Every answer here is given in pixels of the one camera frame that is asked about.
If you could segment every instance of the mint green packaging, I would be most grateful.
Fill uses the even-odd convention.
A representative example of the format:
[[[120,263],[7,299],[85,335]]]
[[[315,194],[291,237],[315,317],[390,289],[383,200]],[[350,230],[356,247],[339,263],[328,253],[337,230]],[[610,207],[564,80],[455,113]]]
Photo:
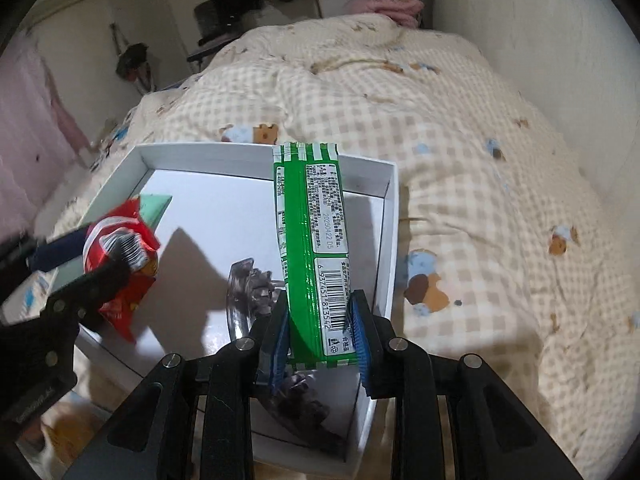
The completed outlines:
[[[273,147],[276,224],[296,369],[356,362],[349,250],[335,144]]]
[[[140,218],[152,231],[158,227],[171,199],[171,195],[140,195]]]

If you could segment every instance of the bed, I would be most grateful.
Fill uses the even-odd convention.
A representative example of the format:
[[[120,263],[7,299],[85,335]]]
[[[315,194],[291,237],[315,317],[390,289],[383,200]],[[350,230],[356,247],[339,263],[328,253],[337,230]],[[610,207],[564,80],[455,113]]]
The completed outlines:
[[[586,479],[605,478],[637,432],[628,263],[562,135],[459,36],[373,14],[251,30],[142,99],[54,234],[78,224],[133,145],[246,140],[235,132],[261,125],[277,142],[396,161],[397,332],[434,354],[479,353]],[[361,478],[388,478],[392,410],[379,403]]]

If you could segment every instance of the white box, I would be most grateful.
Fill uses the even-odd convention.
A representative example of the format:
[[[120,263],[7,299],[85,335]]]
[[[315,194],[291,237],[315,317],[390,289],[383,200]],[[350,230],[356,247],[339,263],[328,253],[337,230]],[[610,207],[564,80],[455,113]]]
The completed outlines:
[[[340,155],[350,248],[351,287],[366,292],[387,318],[396,268],[398,168],[392,162]],[[138,194],[170,194],[156,229],[162,243],[158,280],[134,314],[136,345],[111,326],[84,327],[78,348],[125,389],[169,352],[187,359],[215,353],[229,342],[226,279],[247,257],[282,278],[276,238],[271,146],[226,142],[135,147],[93,200],[83,222],[95,221]],[[53,290],[82,272],[79,260],[61,267]],[[331,478],[356,475],[375,408],[357,367],[319,370],[318,390],[331,407],[326,427],[348,440],[346,460],[308,449],[252,401],[254,457],[259,462]]]

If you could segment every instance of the white wall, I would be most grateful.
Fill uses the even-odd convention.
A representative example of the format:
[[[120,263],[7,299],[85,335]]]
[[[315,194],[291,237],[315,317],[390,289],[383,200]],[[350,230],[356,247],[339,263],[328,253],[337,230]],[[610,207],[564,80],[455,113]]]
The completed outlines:
[[[115,73],[113,21],[130,43],[148,44],[159,88],[191,74],[166,0],[81,0],[36,24],[33,34],[62,102],[90,142],[140,100]]]
[[[435,0],[580,156],[640,283],[640,44],[610,0]]]

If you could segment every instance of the red snack bag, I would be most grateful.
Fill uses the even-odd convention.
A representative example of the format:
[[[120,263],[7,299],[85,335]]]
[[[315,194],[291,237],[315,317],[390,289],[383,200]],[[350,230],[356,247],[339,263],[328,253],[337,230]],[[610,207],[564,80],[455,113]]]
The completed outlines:
[[[92,224],[84,242],[84,272],[100,266],[117,248],[129,264],[129,284],[101,306],[99,312],[132,343],[135,342],[130,330],[133,311],[156,280],[159,247],[160,242],[140,218],[140,197],[127,200]]]

